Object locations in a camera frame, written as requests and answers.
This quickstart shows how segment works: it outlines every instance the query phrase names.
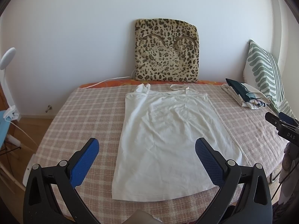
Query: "green and white pillow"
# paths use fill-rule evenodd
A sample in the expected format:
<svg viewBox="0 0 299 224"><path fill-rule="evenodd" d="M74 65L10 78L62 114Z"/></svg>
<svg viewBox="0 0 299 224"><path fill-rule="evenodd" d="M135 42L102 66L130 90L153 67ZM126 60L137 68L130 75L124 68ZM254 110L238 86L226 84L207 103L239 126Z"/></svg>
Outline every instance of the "green and white pillow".
<svg viewBox="0 0 299 224"><path fill-rule="evenodd" d="M284 98L282 80L275 57L250 40L249 52L243 71L245 83L260 90L270 101L271 109L291 117L294 114Z"/></svg>

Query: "bed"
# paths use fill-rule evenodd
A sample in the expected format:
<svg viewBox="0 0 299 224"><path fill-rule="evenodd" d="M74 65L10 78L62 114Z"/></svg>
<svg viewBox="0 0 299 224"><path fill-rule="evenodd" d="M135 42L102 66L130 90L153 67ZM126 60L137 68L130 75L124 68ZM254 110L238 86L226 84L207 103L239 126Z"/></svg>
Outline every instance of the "bed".
<svg viewBox="0 0 299 224"><path fill-rule="evenodd" d="M35 162L42 167L68 160L80 150L90 137L100 143L100 152L83 184L76 188L81 198L103 224L122 223L137 209L144 210L165 224L181 224L196 220L218 191L218 187L201 193L160 202L129 202L113 200L111 184L125 113L125 94L136 85L147 83L135 80L109 81L96 87L82 85L74 90L45 134ZM150 82L155 91L167 91L170 84ZM283 158L287 141L277 135L275 128L265 121L269 108L250 110L240 107L221 89L222 83L198 81L186 84L207 93L217 112L247 155L250 163L264 166L269 176ZM70 216L58 189L53 188L57 201L66 216ZM237 188L237 200L241 187Z"/></svg>

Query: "wooden floor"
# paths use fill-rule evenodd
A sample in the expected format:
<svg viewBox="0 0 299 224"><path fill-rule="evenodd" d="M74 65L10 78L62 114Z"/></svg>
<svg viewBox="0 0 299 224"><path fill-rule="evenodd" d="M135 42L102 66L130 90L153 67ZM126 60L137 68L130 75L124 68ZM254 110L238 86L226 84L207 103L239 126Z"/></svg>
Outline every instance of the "wooden floor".
<svg viewBox="0 0 299 224"><path fill-rule="evenodd" d="M39 145L41 140L49 128L52 119L32 119L32 118L22 118L18 123L18 126L21 127L28 135L30 135L33 140ZM33 150L37 150L37 146L19 129L15 129L14 137L20 140L23 144L30 147ZM16 159L7 154L13 174L15 178L22 183L23 175L26 169L26 166L32 156L32 152L26 151L24 149L18 149L15 151L19 155L19 159ZM9 169L7 156L0 156L0 161ZM271 196L274 194L276 188L278 187L278 180L270 185ZM11 186L15 192L13 194L6 185L0 180L0 197L4 201L5 205L8 207L13 216L22 224L23 223L23 199L24 192L11 183ZM276 194L272 203L277 202L279 198L280 191Z"/></svg>

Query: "silver screw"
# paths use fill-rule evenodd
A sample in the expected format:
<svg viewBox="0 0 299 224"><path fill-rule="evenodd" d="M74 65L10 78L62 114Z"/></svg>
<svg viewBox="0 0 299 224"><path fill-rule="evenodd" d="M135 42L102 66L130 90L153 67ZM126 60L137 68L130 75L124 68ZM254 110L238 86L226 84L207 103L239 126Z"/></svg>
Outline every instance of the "silver screw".
<svg viewBox="0 0 299 224"><path fill-rule="evenodd" d="M228 160L227 163L230 166L234 166L236 164L234 160Z"/></svg>
<svg viewBox="0 0 299 224"><path fill-rule="evenodd" d="M263 168L263 166L262 166L260 163L257 163L257 164L256 164L256 167L257 167L258 169L262 169L262 168Z"/></svg>
<svg viewBox="0 0 299 224"><path fill-rule="evenodd" d="M34 170L38 169L38 164L34 164L34 165L32 166L32 169L34 169Z"/></svg>
<svg viewBox="0 0 299 224"><path fill-rule="evenodd" d="M67 161L62 160L62 161L59 163L59 166L64 167L66 164L67 164Z"/></svg>

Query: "orange sheet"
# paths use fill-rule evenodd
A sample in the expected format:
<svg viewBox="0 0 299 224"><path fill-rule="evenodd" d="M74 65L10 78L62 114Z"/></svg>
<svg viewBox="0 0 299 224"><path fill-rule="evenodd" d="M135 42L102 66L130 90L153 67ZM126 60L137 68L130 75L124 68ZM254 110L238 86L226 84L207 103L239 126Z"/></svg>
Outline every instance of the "orange sheet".
<svg viewBox="0 0 299 224"><path fill-rule="evenodd" d="M184 82L164 82L164 81L136 81L134 79L125 79L125 80L114 80L114 81L105 81L102 82L96 86L90 87L90 88L101 88L101 87L118 87L122 85L140 85L140 84L165 84L165 83L170 83L170 84L186 84ZM80 88L88 87L91 85L94 85L96 83L89 83L89 84L84 84L81 85ZM197 81L195 84L210 84L210 85L222 85L224 82L213 82L213 81Z"/></svg>

